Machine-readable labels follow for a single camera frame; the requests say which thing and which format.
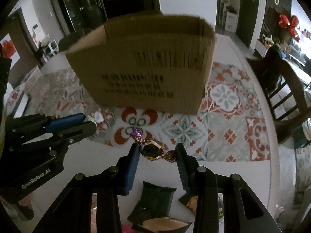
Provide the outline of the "black gold snack packet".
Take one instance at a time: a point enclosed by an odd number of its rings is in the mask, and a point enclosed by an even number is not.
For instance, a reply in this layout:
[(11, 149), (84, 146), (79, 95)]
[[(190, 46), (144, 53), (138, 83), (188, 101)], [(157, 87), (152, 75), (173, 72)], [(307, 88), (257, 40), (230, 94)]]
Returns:
[(145, 220), (140, 225), (133, 225), (132, 229), (138, 232), (153, 233), (186, 232), (191, 224), (170, 217), (162, 217)]

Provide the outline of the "purple gold candy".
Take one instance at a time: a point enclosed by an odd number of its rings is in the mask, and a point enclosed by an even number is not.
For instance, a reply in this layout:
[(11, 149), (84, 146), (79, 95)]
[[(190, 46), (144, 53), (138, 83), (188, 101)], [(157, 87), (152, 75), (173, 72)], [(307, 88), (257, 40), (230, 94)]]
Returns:
[(165, 150), (164, 144), (155, 138), (143, 139), (140, 129), (133, 129), (130, 133), (130, 137), (138, 144), (140, 154), (148, 160), (154, 162), (159, 159), (164, 159), (170, 163), (176, 161), (175, 150)]

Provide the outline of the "dark green snack bag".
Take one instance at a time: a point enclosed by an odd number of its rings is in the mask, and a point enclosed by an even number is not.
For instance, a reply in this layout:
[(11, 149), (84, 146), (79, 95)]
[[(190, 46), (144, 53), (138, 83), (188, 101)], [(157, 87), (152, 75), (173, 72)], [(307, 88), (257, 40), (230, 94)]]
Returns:
[[(181, 198), (179, 198), (179, 202), (184, 205), (187, 209), (189, 209), (194, 215), (197, 212), (197, 202), (198, 196), (189, 196), (188, 194), (184, 194)], [(219, 225), (224, 222), (224, 202), (221, 197), (218, 197), (218, 221)]]

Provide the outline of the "red blue snack packet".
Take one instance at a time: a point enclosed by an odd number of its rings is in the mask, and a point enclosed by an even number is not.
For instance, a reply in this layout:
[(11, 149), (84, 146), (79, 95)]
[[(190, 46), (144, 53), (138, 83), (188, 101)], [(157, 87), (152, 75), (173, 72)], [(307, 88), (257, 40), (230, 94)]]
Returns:
[(130, 225), (121, 225), (122, 233), (135, 233)]

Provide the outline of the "black crinkled snack packet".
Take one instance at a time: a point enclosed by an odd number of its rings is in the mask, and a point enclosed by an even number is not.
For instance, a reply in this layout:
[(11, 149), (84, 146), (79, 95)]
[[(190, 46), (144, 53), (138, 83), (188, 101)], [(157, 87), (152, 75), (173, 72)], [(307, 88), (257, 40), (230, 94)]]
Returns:
[(143, 182), (141, 198), (127, 220), (140, 225), (148, 219), (168, 217), (176, 188)]

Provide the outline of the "dark upholstered chair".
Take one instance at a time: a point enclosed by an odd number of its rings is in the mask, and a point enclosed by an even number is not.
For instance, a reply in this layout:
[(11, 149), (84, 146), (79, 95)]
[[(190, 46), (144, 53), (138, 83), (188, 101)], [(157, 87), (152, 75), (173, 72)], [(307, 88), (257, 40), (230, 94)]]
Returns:
[(59, 52), (68, 50), (73, 44), (75, 44), (80, 38), (92, 32), (92, 29), (86, 28), (77, 30), (62, 39), (59, 40)]

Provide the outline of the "patterned tile table mat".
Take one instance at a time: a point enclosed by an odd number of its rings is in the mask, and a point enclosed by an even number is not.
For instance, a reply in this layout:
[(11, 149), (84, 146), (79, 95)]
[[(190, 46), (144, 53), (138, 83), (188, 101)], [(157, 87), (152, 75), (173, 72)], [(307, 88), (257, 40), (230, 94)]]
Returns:
[(71, 68), (41, 76), (31, 89), (25, 113), (60, 118), (96, 111), (102, 113), (104, 122), (97, 124), (91, 140), (106, 146), (131, 144), (130, 133), (138, 128), (143, 138), (157, 139), (165, 150), (182, 143), (200, 161), (270, 160), (266, 122), (253, 83), (243, 68), (234, 65), (214, 63), (196, 115), (100, 106)]

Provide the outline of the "brown cardboard box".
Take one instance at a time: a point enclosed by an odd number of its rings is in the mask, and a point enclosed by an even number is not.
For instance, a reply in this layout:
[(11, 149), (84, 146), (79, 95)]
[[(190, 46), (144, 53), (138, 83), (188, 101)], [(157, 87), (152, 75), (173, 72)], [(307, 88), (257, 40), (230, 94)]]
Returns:
[(127, 16), (82, 37), (66, 57), (97, 104), (195, 115), (216, 41), (200, 17)]

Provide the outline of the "dark wooden chair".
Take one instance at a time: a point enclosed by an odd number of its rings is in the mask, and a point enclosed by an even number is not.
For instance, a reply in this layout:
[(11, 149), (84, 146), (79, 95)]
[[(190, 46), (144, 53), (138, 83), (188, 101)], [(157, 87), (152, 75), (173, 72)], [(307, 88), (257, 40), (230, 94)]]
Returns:
[(278, 46), (270, 47), (261, 59), (248, 58), (247, 61), (264, 91), (278, 142), (282, 143), (310, 119), (305, 89)]

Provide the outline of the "red balloon bow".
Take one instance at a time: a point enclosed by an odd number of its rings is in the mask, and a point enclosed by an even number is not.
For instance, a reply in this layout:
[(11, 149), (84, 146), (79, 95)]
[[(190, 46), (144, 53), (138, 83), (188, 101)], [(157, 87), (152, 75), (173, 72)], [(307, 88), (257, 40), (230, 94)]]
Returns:
[(290, 19), (284, 14), (279, 15), (279, 21), (278, 24), (281, 28), (286, 29), (289, 31), (291, 37), (296, 41), (300, 41), (300, 37), (298, 32), (296, 31), (296, 28), (299, 25), (299, 19), (296, 15), (293, 15)]

